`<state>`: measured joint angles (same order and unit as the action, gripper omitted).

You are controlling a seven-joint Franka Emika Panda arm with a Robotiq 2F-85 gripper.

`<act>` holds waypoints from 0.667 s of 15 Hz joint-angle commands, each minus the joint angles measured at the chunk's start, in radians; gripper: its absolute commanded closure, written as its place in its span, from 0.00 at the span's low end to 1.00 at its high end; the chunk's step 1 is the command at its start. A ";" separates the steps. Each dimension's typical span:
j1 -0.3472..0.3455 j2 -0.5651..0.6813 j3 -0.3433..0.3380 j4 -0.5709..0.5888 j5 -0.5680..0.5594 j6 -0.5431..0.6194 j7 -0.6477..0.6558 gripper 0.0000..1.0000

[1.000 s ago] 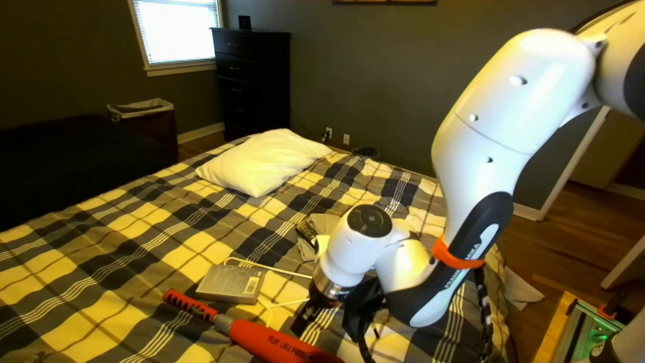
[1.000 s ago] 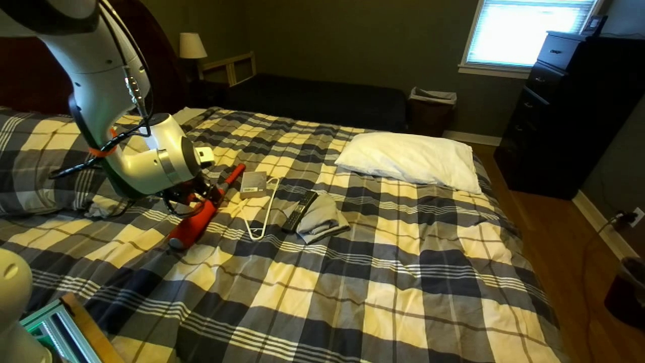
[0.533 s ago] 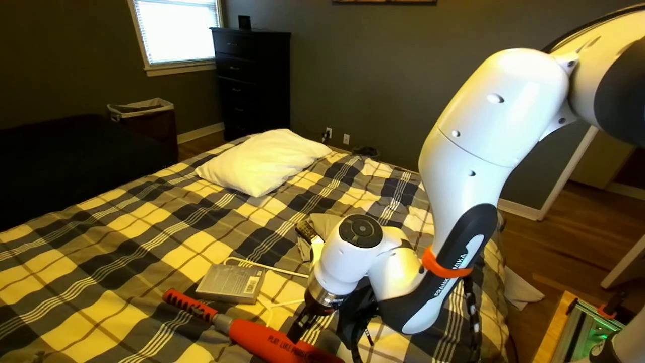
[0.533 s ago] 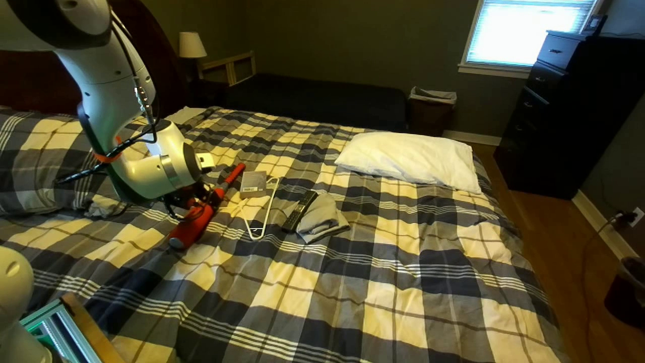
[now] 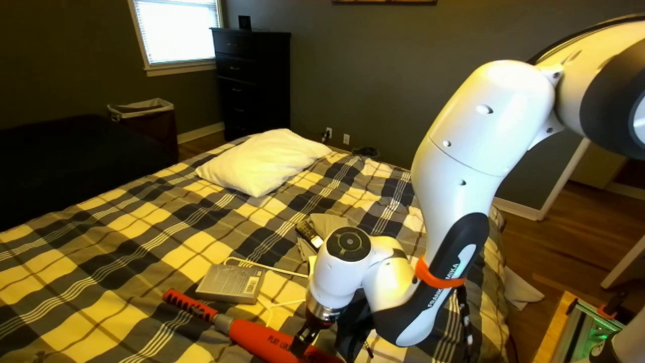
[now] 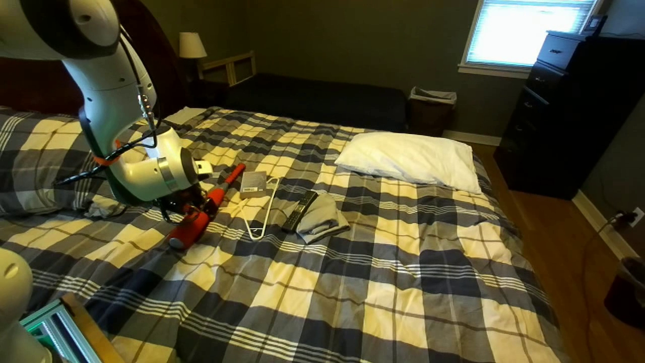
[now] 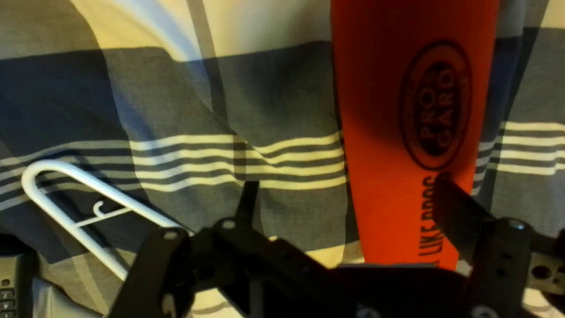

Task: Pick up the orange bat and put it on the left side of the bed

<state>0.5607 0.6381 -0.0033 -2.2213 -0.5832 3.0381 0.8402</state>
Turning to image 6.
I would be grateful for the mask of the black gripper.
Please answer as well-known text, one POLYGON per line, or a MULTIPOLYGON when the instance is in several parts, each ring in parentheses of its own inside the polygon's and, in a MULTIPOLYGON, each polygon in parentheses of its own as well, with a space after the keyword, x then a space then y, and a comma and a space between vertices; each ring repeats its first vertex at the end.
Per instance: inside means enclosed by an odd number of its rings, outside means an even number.
POLYGON ((202 207, 203 203, 205 203, 205 195, 202 187, 179 189, 171 195, 158 199, 158 207, 166 221, 171 220, 171 212, 187 214, 191 207, 202 207))

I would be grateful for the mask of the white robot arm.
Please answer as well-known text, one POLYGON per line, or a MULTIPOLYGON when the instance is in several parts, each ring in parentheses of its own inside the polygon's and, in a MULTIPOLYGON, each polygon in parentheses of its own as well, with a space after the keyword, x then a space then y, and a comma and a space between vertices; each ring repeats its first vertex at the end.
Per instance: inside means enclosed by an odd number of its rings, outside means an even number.
MULTIPOLYGON (((155 87, 119 25, 110 0, 0 0, 0 56, 61 61, 83 95, 80 126, 110 186, 133 201, 153 201, 197 183, 202 162, 173 129, 152 133, 143 162, 121 162, 116 140, 136 122, 155 128, 155 87)), ((33 294, 33 271, 0 249, 2 363, 50 363, 52 353, 21 326, 33 294)))

